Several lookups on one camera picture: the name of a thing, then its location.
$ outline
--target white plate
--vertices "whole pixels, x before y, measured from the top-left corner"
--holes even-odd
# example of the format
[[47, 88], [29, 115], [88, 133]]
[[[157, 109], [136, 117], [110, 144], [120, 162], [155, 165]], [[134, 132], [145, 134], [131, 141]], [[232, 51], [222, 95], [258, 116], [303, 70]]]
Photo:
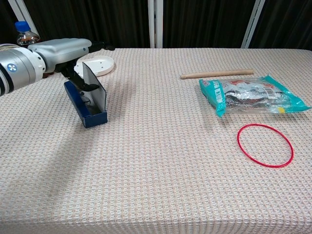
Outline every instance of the white plate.
[[97, 77], [103, 76], [114, 68], [114, 60], [109, 56], [95, 56], [91, 59], [80, 60], [74, 70], [83, 78], [82, 63], [90, 67]]

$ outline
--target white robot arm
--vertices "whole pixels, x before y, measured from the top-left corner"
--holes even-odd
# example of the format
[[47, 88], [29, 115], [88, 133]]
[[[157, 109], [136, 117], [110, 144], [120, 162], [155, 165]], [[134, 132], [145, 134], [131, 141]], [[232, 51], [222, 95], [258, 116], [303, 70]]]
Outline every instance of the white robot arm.
[[43, 73], [61, 72], [77, 88], [92, 91], [96, 84], [86, 84], [74, 71], [77, 60], [100, 49], [114, 50], [104, 42], [87, 39], [55, 39], [28, 48], [0, 52], [0, 96], [42, 79]]

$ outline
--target plastic bag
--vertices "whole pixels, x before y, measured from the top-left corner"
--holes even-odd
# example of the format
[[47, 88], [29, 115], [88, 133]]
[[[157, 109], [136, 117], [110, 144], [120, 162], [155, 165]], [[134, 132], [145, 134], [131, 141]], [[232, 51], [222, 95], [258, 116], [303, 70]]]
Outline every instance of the plastic bag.
[[219, 117], [226, 112], [294, 113], [311, 108], [270, 76], [201, 79], [199, 85], [208, 102], [216, 108]]

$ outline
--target blue bottle cap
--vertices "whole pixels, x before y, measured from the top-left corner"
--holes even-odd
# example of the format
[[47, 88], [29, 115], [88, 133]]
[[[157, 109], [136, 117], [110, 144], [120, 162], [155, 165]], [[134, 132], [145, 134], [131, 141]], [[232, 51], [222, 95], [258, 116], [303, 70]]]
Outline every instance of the blue bottle cap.
[[18, 22], [16, 22], [15, 23], [15, 27], [21, 33], [30, 31], [30, 27], [29, 27], [29, 25], [28, 25], [28, 23], [26, 21], [18, 21]]

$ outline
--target red ring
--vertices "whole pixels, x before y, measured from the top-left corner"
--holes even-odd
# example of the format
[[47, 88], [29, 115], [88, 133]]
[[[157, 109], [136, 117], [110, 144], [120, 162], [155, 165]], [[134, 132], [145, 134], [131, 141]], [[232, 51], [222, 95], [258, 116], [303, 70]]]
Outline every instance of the red ring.
[[[253, 157], [251, 157], [242, 147], [242, 145], [240, 144], [240, 141], [239, 141], [239, 136], [241, 134], [241, 132], [245, 129], [245, 128], [248, 128], [248, 127], [251, 127], [251, 126], [260, 126], [260, 127], [265, 127], [265, 128], [268, 128], [268, 129], [271, 129], [273, 131], [275, 131], [276, 133], [280, 134], [285, 140], [286, 142], [289, 144], [290, 148], [291, 148], [291, 152], [292, 152], [292, 155], [291, 155], [291, 158], [285, 162], [284, 164], [281, 164], [281, 165], [270, 165], [270, 164], [265, 164], [263, 162], [260, 162], [256, 159], [254, 159]], [[242, 127], [239, 131], [238, 131], [238, 134], [237, 134], [237, 143], [240, 147], [240, 149], [243, 151], [243, 153], [248, 157], [250, 158], [252, 161], [262, 165], [262, 166], [265, 166], [265, 167], [271, 167], [271, 168], [281, 168], [281, 167], [285, 167], [287, 166], [288, 164], [290, 164], [293, 160], [293, 146], [292, 144], [290, 143], [290, 141], [284, 136], [284, 134], [282, 134], [280, 131], [276, 130], [275, 128], [273, 127], [270, 127], [268, 125], [264, 125], [264, 124], [260, 124], [260, 123], [251, 123], [251, 124], [247, 124], [245, 125], [244, 127]]]

